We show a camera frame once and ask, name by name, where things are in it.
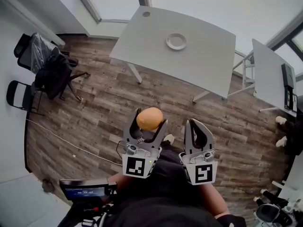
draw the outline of shoe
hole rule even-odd
[[[172,145],[174,143],[175,137],[172,134],[167,135],[163,141],[169,141],[169,143]]]
[[[283,117],[281,117],[281,116],[278,116],[277,118],[276,118],[276,123],[279,123],[279,124],[285,124],[285,122],[287,121],[287,119],[286,118],[283,118]]]
[[[277,141],[276,146],[277,147],[280,147],[280,146],[284,147],[286,145],[286,142],[287,142],[287,137],[284,136],[282,139]]]
[[[256,202],[258,199],[261,199],[260,197],[254,197],[254,202]]]
[[[268,191],[268,190],[263,188],[263,189],[261,189],[260,193],[263,194],[265,191]]]

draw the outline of black shirt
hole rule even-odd
[[[244,218],[234,215],[215,219],[201,205],[198,189],[187,182],[177,153],[164,146],[151,176],[134,179],[118,193],[104,227],[246,226]]]

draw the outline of white table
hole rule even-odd
[[[175,51],[166,44],[172,33],[182,34],[187,45]],[[217,26],[184,14],[140,6],[114,46],[110,58],[125,62],[141,83],[140,65],[227,98],[232,78],[236,36]]]
[[[288,66],[290,65],[274,51],[272,51],[259,41],[253,39],[252,45],[253,55],[255,58],[254,84],[242,90],[234,92],[229,96],[235,95],[250,88],[255,88],[255,97],[274,106],[267,109],[260,109],[260,112],[281,109],[282,111],[292,115],[293,117],[296,117],[296,112],[284,108],[284,83],[281,65],[284,63]],[[295,79],[293,67],[291,67],[291,69],[293,73],[293,78]],[[296,94],[295,82],[293,93]]]

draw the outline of plastic wrap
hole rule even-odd
[[[31,37],[31,71],[35,74],[45,65],[47,59],[52,55],[53,50],[56,52],[59,49],[56,45],[45,40],[40,34],[35,33]]]

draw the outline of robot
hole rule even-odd
[[[136,109],[129,117],[124,128],[125,153],[122,155],[123,174],[138,178],[151,175],[162,148],[160,146],[168,120],[158,126],[155,134],[140,130],[136,118],[140,113]],[[188,119],[184,133],[184,152],[179,154],[187,181],[192,185],[213,183],[217,165],[214,160],[212,133],[199,121]],[[60,187],[68,200],[73,202],[70,211],[58,227],[101,227],[110,214],[116,198],[116,183],[107,179],[98,180],[60,180]]]

